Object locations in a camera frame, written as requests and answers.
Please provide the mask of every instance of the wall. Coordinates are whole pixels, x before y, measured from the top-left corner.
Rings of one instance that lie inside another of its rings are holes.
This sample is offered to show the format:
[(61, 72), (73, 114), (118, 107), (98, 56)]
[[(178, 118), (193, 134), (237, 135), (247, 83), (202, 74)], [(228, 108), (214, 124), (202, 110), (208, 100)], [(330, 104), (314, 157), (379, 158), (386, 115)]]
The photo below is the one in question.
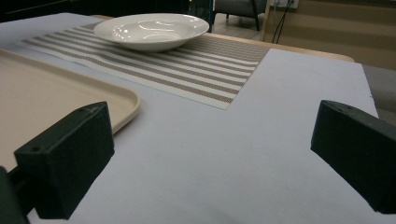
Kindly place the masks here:
[[(276, 22), (281, 9), (276, 9)], [(272, 42), (272, 8), (263, 30), (263, 41)], [(299, 0), (298, 8), (288, 11), (278, 44), (344, 54), (357, 63), (396, 70), (396, 6)]]

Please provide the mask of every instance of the white plate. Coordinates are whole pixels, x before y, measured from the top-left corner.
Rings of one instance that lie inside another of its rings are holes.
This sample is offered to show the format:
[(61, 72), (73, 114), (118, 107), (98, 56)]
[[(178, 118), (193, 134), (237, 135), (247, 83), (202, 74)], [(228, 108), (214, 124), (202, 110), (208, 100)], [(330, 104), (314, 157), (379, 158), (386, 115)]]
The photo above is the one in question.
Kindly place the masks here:
[(93, 29), (104, 40), (141, 51), (174, 49), (207, 32), (209, 24), (181, 14), (140, 14), (103, 21)]

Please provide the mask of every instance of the placemat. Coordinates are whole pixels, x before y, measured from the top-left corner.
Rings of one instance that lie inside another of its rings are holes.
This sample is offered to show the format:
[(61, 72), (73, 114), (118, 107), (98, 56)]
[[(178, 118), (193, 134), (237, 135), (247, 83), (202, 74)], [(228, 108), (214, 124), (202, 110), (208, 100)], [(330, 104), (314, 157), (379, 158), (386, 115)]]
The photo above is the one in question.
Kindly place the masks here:
[(266, 47), (201, 35), (177, 49), (144, 53), (100, 39), (89, 24), (17, 43), (157, 90), (226, 109)]

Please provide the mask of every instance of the white table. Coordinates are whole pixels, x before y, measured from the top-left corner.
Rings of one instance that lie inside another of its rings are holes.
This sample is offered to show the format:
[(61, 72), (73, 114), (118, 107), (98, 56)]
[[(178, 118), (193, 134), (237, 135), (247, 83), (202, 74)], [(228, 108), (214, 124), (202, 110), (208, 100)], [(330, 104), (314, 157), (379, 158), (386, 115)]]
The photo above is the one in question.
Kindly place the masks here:
[(0, 48), (131, 88), (142, 99), (71, 218), (42, 220), (33, 211), (33, 224), (396, 223), (310, 150), (320, 100), (376, 116), (360, 64), (271, 49), (222, 110), (13, 44), (99, 20), (59, 14), (0, 23)]

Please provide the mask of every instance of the serving tray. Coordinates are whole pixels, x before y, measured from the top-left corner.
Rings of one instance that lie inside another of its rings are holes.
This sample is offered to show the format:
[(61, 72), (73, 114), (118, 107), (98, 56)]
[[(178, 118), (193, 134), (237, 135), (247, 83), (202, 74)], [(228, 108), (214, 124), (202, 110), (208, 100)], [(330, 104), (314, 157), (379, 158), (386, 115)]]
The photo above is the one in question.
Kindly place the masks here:
[(115, 133), (137, 113), (134, 91), (0, 49), (0, 165), (73, 110), (106, 101)]

